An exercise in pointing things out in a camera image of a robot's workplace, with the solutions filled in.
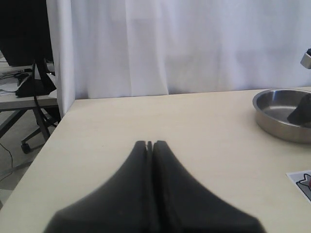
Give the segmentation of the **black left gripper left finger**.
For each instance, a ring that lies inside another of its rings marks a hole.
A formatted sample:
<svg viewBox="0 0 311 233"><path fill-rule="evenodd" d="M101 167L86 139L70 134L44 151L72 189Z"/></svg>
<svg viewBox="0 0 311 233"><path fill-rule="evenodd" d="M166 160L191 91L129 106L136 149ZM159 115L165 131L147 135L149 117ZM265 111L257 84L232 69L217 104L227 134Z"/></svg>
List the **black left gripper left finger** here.
<svg viewBox="0 0 311 233"><path fill-rule="evenodd" d="M59 210L46 233L149 233L152 231L150 142L138 141L102 186Z"/></svg>

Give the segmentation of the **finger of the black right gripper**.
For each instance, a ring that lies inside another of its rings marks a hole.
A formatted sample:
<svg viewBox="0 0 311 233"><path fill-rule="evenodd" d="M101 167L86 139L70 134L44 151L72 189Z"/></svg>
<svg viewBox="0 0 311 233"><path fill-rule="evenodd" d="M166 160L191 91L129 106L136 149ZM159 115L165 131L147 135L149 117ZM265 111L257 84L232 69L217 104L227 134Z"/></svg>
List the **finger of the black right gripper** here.
<svg viewBox="0 0 311 233"><path fill-rule="evenodd" d="M302 97L298 106L289 114L287 120L295 125L307 125L311 122L311 94Z"/></svg>

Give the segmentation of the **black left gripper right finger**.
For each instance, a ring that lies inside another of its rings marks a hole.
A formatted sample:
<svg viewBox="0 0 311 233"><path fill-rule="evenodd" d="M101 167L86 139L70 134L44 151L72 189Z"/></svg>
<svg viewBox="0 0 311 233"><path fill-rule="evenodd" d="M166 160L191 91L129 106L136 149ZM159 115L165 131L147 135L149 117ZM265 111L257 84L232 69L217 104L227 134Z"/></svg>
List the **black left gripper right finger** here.
<svg viewBox="0 0 311 233"><path fill-rule="evenodd" d="M162 233L263 233L260 221L200 184L165 141L154 144L153 182Z"/></svg>

